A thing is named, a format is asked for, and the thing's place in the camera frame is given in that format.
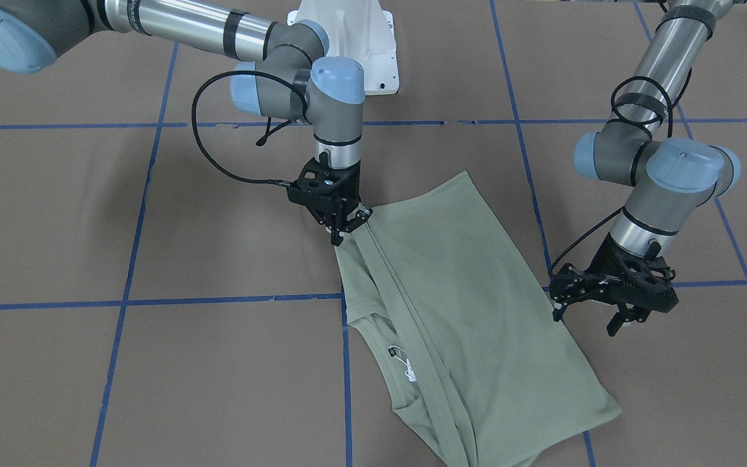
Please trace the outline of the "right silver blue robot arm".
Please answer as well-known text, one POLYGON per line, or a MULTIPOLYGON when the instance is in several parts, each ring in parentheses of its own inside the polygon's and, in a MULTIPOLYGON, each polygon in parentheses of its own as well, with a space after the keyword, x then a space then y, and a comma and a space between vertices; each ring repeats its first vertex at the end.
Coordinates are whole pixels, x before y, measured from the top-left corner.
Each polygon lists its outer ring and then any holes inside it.
POLYGON ((203 83, 191 104, 191 127, 208 162, 198 129, 202 93, 231 80, 232 103, 241 112, 308 124, 314 156, 293 181, 264 178, 287 190, 326 228, 332 245, 368 222, 362 203, 364 68, 330 56, 326 30, 305 19, 291 25, 198 1, 0 1, 0 68, 32 74, 104 30, 157 36, 237 61, 233 71, 203 83))

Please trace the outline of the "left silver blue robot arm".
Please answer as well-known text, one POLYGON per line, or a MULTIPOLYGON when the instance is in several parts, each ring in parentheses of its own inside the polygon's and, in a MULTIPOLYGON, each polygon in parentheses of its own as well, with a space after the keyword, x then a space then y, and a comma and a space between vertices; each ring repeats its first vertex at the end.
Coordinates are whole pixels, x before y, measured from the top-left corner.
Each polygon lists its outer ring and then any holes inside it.
POLYGON ((614 305, 606 329, 615 336, 626 323, 676 307, 676 271, 664 252, 694 210, 726 194, 742 174, 739 157, 726 147, 673 135, 675 109, 696 57, 733 4, 664 2, 666 12, 634 74, 610 95, 610 118, 575 145, 575 171, 632 192, 608 215, 611 228, 587 268, 561 258, 552 263, 555 322, 572 304, 614 305))

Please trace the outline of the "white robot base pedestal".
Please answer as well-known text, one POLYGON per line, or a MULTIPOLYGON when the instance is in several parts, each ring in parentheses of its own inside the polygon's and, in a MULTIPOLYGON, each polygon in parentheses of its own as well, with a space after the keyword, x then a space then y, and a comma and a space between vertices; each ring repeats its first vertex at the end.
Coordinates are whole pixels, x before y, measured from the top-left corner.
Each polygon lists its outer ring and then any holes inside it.
POLYGON ((400 88, 392 13, 379 1, 302 1, 287 23, 319 23, 329 38, 329 56, 354 59, 364 68, 366 95, 394 95, 400 88))

